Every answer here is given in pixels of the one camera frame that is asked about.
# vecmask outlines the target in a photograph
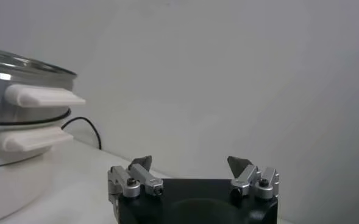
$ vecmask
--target screw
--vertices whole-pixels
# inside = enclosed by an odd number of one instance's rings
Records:
[[[267,186],[269,186],[269,181],[267,180],[267,179],[260,179],[260,181],[259,181],[259,186],[260,187],[267,187]]]
[[[161,188],[161,187],[156,187],[156,188],[154,189],[154,193],[155,193],[156,196],[161,196],[161,195],[163,195],[163,188]]]
[[[129,178],[129,179],[126,181],[126,184],[127,184],[128,186],[133,186],[133,185],[135,185],[136,183],[137,183],[137,181],[136,181],[133,177]]]

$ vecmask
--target metal pivot joint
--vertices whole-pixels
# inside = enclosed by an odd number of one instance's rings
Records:
[[[231,181],[231,193],[240,197],[248,195],[251,184],[258,179],[259,174],[257,166],[248,165],[238,178]]]
[[[152,196],[163,194],[163,180],[154,177],[140,164],[133,164],[129,167],[130,176],[140,181],[145,186],[145,193]]]
[[[273,196],[278,197],[279,173],[273,168],[267,167],[261,178],[255,183],[255,195],[257,198],[269,200]]]
[[[124,197],[135,198],[140,195],[140,182],[132,178],[122,166],[113,166],[107,174],[109,196],[123,194]]]
[[[251,192],[260,199],[269,200],[278,197],[279,174],[273,168],[266,168],[261,174],[257,166],[247,159],[228,157],[228,163],[235,177],[231,181],[230,194],[234,199],[241,199]]]

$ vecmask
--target white pot handle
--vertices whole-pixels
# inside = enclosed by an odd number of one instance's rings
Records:
[[[7,87],[5,99],[19,107],[64,107],[84,105],[86,101],[63,88],[15,84]]]
[[[0,133],[0,150],[5,152],[28,152],[72,139],[73,136],[64,132],[60,127],[6,131]]]

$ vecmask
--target black cable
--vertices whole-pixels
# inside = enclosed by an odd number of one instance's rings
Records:
[[[76,121],[76,120],[84,120],[85,122],[87,122],[91,127],[92,129],[94,130],[95,132],[95,135],[96,135],[96,138],[98,140],[98,149],[99,150],[102,150],[102,142],[101,142],[101,136],[99,135],[97,129],[95,128],[94,124],[86,117],[74,117],[72,119],[70,119],[69,121],[65,122],[62,126],[62,129],[64,129],[65,127],[67,127],[70,123]]]

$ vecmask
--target white table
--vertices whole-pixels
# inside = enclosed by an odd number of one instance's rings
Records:
[[[113,206],[107,200],[107,171],[114,165],[126,167],[129,161],[77,141],[45,156],[54,163],[52,183],[41,197],[0,220],[0,224],[116,223]],[[279,220],[279,224],[289,223]]]

